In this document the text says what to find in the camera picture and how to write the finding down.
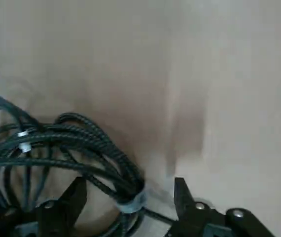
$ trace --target white cable tie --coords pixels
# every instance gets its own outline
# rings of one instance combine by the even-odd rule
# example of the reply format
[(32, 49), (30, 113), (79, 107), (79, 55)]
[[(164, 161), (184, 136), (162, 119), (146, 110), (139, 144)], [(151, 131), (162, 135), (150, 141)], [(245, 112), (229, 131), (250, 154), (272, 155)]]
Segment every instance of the white cable tie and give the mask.
[(146, 204), (147, 197), (145, 189), (143, 189), (140, 193), (138, 193), (134, 199), (128, 203), (116, 203), (116, 207), (122, 212), (126, 214), (132, 214), (140, 211)]
[[(18, 137), (28, 136), (28, 134), (28, 131), (18, 132)], [(32, 149), (30, 142), (20, 143), (19, 148), (20, 150), (22, 150), (23, 153), (27, 153)]]

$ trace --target metal screw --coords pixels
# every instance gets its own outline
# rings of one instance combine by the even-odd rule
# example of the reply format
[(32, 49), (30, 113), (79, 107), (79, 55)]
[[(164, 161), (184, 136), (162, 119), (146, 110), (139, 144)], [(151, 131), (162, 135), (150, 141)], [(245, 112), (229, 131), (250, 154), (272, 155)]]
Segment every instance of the metal screw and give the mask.
[(44, 208), (50, 209), (54, 206), (54, 201), (49, 201), (47, 204), (45, 204)]
[(234, 214), (234, 216), (239, 217), (239, 218), (244, 217), (244, 213), (240, 210), (234, 210), (233, 214)]
[(195, 204), (195, 207), (197, 208), (197, 209), (199, 209), (199, 210), (203, 210), (204, 208), (205, 208), (205, 206), (204, 206), (204, 204), (203, 203), (197, 203), (197, 204)]

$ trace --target beige surface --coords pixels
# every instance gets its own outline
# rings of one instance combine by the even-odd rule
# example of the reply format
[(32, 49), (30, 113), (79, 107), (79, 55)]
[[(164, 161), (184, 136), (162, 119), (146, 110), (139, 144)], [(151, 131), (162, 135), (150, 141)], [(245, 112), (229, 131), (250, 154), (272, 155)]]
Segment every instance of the beige surface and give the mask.
[(281, 237), (281, 1), (0, 0), (0, 93), (39, 118), (93, 118), (134, 154), (151, 202), (170, 203), (176, 173)]

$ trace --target coiled cable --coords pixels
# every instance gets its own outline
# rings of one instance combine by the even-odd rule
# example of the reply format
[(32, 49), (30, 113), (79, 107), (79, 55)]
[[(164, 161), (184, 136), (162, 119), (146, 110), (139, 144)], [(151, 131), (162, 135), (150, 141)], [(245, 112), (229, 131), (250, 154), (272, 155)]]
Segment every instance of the coiled cable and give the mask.
[[(85, 116), (64, 113), (52, 124), (40, 123), (2, 97), (0, 97), (0, 110), (9, 113), (15, 122), (0, 126), (0, 136), (9, 134), (0, 143), (0, 168), (4, 167), (2, 182), (5, 194), (0, 189), (0, 204), (3, 207), (15, 206), (25, 212), (35, 208), (51, 167), (78, 171), (117, 203), (129, 202), (144, 189), (144, 179), (137, 167), (112, 143), (97, 124)], [(18, 136), (25, 131), (27, 135)], [(35, 157), (32, 151), (22, 153), (21, 144), (30, 144), (32, 149), (45, 149), (45, 156)], [(62, 154), (61, 157), (56, 157), (57, 151)], [(79, 152), (85, 158), (97, 161), (103, 169), (78, 162), (71, 151)], [(22, 203), (18, 201), (11, 186), (10, 174), (13, 166), (24, 167)], [(33, 166), (41, 166), (42, 175), (37, 182), (35, 194), (30, 197)], [(97, 177), (111, 181), (114, 188), (110, 188)], [(95, 237), (129, 237), (141, 225), (144, 215), (170, 225), (174, 222), (143, 207), (132, 214), (120, 213), (110, 227)]]

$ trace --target black braided cable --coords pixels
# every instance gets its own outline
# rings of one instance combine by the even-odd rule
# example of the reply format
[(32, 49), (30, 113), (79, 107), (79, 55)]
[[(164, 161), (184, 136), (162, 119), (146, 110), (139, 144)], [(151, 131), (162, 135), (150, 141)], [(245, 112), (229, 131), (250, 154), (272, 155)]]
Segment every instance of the black braided cable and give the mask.
[[(2, 184), (5, 190), (3, 194), (0, 189), (2, 206), (16, 206), (23, 211), (35, 208), (51, 167), (79, 172), (120, 204), (131, 201), (143, 190), (144, 179), (137, 167), (112, 143), (98, 125), (85, 116), (65, 113), (58, 116), (53, 124), (40, 123), (2, 97), (0, 97), (0, 110), (9, 113), (15, 121), (15, 123), (0, 126), (0, 135), (9, 134), (0, 142), (0, 168), (4, 167)], [(27, 131), (28, 135), (18, 137), (18, 133), (24, 131)], [(45, 149), (45, 155), (34, 157), (32, 152), (23, 154), (19, 148), (19, 145), (23, 143), (29, 143), (32, 149)], [(62, 154), (62, 157), (54, 155), (56, 150)], [(71, 151), (79, 152), (85, 158), (97, 161), (103, 169), (78, 162)], [(25, 167), (22, 203), (18, 201), (11, 187), (10, 177), (13, 166)], [(33, 166), (43, 168), (35, 194), (30, 197)], [(99, 177), (111, 181), (114, 188), (105, 185), (98, 179)], [(165, 216), (142, 208), (133, 214), (120, 213), (110, 227), (95, 237), (129, 237), (139, 228), (145, 214), (170, 225), (174, 222)]]

